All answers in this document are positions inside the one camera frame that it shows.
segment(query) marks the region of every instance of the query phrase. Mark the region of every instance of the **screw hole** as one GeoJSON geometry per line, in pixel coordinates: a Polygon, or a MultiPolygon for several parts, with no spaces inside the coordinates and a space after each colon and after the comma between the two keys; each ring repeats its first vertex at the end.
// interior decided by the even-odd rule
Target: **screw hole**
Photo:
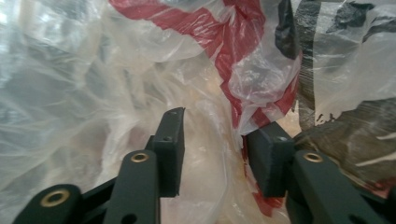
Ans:
{"type": "Polygon", "coordinates": [[[122,218],[121,224],[134,224],[136,221],[137,217],[134,214],[129,214],[122,218]]]}
{"type": "Polygon", "coordinates": [[[64,203],[70,196],[67,189],[56,189],[48,193],[40,202],[43,207],[53,207],[58,204],[64,203]]]}
{"type": "Polygon", "coordinates": [[[304,158],[312,162],[323,162],[323,159],[318,154],[315,153],[306,153],[304,155],[304,158]]]}
{"type": "Polygon", "coordinates": [[[353,224],[367,224],[367,222],[362,218],[355,215],[349,215],[349,220],[353,224]]]}
{"type": "Polygon", "coordinates": [[[149,155],[148,154],[146,154],[146,153],[137,153],[137,154],[134,154],[132,156],[131,161],[142,162],[142,161],[146,161],[148,159],[149,159],[149,155]]]}

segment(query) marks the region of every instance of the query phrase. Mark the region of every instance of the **clear plastic wrap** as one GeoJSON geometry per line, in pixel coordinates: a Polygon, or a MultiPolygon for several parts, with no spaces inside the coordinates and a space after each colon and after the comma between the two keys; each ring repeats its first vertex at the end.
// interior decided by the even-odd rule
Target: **clear plastic wrap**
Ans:
{"type": "Polygon", "coordinates": [[[303,49],[299,148],[386,197],[396,185],[396,3],[293,1],[303,49]]]}
{"type": "Polygon", "coordinates": [[[163,223],[287,222],[260,213],[239,134],[294,99],[288,2],[0,0],[0,223],[44,188],[114,177],[178,106],[186,154],[163,223]]]}

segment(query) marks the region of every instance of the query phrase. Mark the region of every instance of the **crumpled plastic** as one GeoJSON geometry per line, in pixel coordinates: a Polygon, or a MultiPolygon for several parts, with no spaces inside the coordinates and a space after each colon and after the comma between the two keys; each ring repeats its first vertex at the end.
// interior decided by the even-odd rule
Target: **crumpled plastic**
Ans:
{"type": "Polygon", "coordinates": [[[325,152],[356,184],[396,185],[396,4],[293,1],[303,50],[298,148],[325,152]]]}
{"type": "Polygon", "coordinates": [[[240,134],[293,102],[290,18],[284,0],[0,0],[1,223],[42,189],[116,176],[179,106],[186,153],[163,223],[287,223],[254,201],[240,134]]]}

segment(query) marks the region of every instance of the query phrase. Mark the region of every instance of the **red stripe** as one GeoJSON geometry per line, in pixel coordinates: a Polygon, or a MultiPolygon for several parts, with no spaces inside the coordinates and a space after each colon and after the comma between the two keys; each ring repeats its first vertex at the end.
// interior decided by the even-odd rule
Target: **red stripe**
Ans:
{"type": "Polygon", "coordinates": [[[253,119],[253,121],[259,126],[262,127],[264,125],[267,125],[269,123],[271,123],[271,120],[269,120],[267,118],[267,116],[265,116],[264,113],[262,113],[262,109],[258,108],[256,110],[256,112],[254,112],[253,116],[251,117],[253,119]]]}
{"type": "Polygon", "coordinates": [[[205,49],[209,57],[212,57],[222,44],[215,66],[223,79],[221,89],[233,106],[233,126],[238,125],[242,114],[241,100],[232,96],[228,82],[233,64],[249,55],[264,34],[265,18],[260,0],[224,0],[224,5],[233,7],[236,13],[223,23],[216,21],[205,8],[184,12],[161,4],[157,0],[109,2],[119,13],[131,20],[152,21],[164,30],[173,29],[182,35],[190,35],[205,49]]]}
{"type": "Polygon", "coordinates": [[[256,204],[259,206],[260,211],[271,217],[274,211],[274,208],[280,208],[283,204],[283,198],[265,198],[262,195],[262,191],[259,189],[258,184],[256,184],[256,188],[258,190],[257,193],[252,193],[256,204]]]}
{"type": "Polygon", "coordinates": [[[376,182],[366,181],[364,187],[370,190],[373,194],[382,198],[387,198],[390,190],[393,187],[396,187],[396,176],[381,179],[376,182]]]}

